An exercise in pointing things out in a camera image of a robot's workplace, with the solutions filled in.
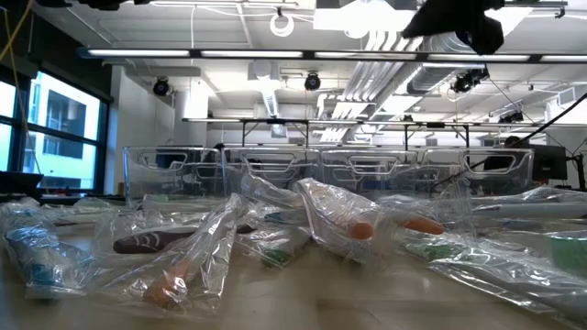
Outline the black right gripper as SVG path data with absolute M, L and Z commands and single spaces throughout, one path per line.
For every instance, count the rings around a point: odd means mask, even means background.
M 464 1 L 460 26 L 457 0 L 427 0 L 401 31 L 404 39 L 454 32 L 478 55 L 493 55 L 504 44 L 502 24 L 485 15 L 487 10 L 504 7 L 504 0 Z

